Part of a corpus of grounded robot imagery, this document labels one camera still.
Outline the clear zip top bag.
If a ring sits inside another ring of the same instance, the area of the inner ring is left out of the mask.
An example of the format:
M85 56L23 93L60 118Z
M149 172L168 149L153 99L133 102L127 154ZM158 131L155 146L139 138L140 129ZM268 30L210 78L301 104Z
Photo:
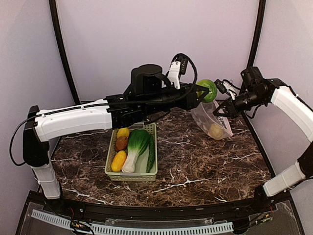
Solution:
M210 103L200 103L199 106L191 110L191 115L198 127L209 136L209 128L213 123L218 124L223 129L223 136L220 140L233 136L229 121L226 117L217 117L213 111L218 107L217 101Z

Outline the yellow green mango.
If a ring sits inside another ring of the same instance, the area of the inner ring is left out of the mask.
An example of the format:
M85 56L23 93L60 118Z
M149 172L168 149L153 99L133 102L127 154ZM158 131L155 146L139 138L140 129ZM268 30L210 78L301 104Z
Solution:
M215 83L209 79L200 80L197 85L208 88L208 94L203 98L202 103L210 103L215 100L218 90Z

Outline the green white bok choy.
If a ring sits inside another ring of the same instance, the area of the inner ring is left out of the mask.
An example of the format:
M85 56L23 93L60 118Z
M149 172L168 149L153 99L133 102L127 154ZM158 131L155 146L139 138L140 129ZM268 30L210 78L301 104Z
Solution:
M150 134L143 129L135 129L131 132L127 146L128 155L122 167L123 173L134 173L137 159L147 149Z

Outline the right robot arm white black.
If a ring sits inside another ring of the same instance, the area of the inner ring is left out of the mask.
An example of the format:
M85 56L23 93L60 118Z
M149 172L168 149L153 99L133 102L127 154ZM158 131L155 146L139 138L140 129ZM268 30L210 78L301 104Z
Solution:
M249 67L241 72L246 91L235 98L226 99L213 114L217 117L235 118L240 112L252 107L272 103L283 111L313 141L313 110L278 78L263 78L258 67ZM296 163L283 172L258 186L250 200L253 212L262 212L274 200L275 195L292 189L313 176L313 146L297 159Z

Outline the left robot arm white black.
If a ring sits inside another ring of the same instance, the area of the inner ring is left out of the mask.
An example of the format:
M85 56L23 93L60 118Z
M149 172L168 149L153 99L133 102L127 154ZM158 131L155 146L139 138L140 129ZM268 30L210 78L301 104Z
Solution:
M23 128L23 162L33 169L56 212L66 213L69 203L61 196L50 159L49 141L90 130L129 127L146 120L149 115L168 112L174 107L196 108L209 89L196 82L181 83L179 77L184 70L180 62L173 62L166 74L161 66L142 65L131 71L130 85L122 94L55 110L30 108L27 119L20 124Z

